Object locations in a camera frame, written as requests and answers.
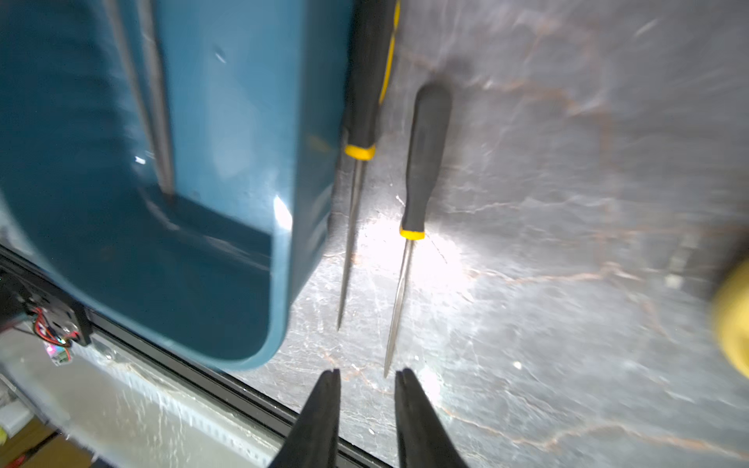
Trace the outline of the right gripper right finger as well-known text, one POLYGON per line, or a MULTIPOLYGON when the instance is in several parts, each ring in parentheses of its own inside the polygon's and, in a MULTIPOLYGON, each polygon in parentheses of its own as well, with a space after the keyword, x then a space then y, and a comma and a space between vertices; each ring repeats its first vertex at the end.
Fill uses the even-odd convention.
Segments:
POLYGON ((394 397, 400 467, 467 467, 411 369, 396 372, 394 397))

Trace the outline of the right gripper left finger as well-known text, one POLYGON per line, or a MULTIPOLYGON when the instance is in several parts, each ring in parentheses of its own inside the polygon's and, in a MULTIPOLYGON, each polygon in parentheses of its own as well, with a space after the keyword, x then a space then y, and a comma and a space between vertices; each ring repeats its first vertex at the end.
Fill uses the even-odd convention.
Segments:
POLYGON ((341 373, 325 370, 269 467, 336 467, 340 413, 341 373))

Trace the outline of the teal plastic storage box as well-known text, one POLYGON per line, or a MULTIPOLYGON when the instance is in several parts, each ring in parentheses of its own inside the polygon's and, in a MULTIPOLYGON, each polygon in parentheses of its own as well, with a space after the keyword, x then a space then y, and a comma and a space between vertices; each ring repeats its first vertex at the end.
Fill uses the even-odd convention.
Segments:
MULTIPOLYGON (((116 1, 151 117, 138 1, 116 1)), ((245 371, 322 257, 350 1, 152 1, 176 193, 161 191, 102 1, 1 5, 1 199, 33 261, 108 319, 245 371)))

